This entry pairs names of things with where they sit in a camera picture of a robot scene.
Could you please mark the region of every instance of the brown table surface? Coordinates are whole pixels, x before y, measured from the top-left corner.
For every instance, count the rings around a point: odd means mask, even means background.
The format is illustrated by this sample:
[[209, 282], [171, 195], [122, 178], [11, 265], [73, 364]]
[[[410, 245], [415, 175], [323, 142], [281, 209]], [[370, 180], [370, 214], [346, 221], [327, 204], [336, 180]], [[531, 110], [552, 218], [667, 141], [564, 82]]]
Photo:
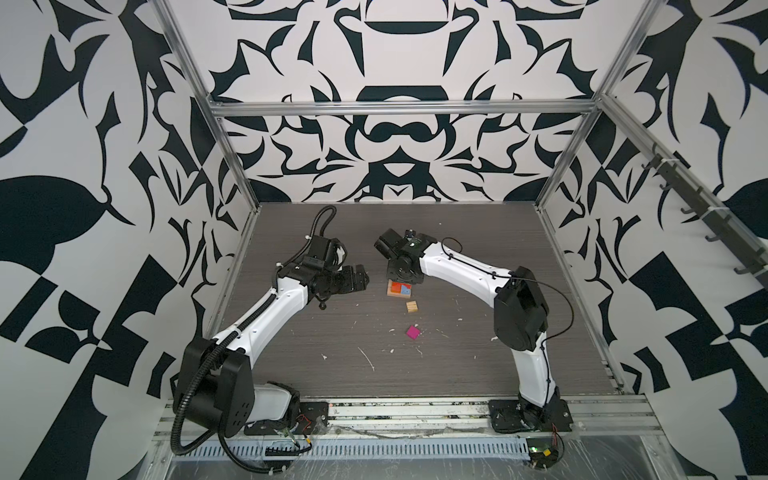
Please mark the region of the brown table surface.
[[[340, 204], [326, 231], [347, 247], [346, 264], [362, 263], [365, 292], [336, 295], [322, 311], [316, 300], [291, 318], [256, 362], [257, 382], [285, 383], [302, 396], [514, 395], [518, 375], [509, 348], [492, 340], [493, 310], [470, 293], [435, 278], [415, 285], [411, 299], [386, 295], [386, 261], [373, 243], [387, 228], [407, 228], [438, 240], [455, 237], [463, 253], [494, 266], [526, 266], [538, 280], [571, 298], [532, 204]], [[316, 204], [264, 204], [227, 305], [224, 325], [245, 313], [267, 289], [275, 262], [304, 244]], [[550, 307], [549, 333], [564, 329], [570, 310], [541, 288]], [[418, 303], [407, 313], [406, 301]], [[405, 335], [418, 324], [422, 335]], [[362, 350], [375, 366], [371, 368]], [[548, 347], [561, 394], [613, 393], [598, 351], [577, 313], [573, 328]]]

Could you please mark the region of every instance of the pink block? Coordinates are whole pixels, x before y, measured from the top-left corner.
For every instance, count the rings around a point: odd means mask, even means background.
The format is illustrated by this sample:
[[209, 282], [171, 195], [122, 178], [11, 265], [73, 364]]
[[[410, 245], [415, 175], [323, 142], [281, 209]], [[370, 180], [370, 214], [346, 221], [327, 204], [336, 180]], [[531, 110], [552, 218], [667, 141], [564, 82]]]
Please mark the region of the pink block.
[[406, 335], [415, 340], [416, 337], [419, 336], [421, 332], [422, 332], [421, 330], [411, 325], [411, 328], [408, 329], [408, 331], [406, 332]]

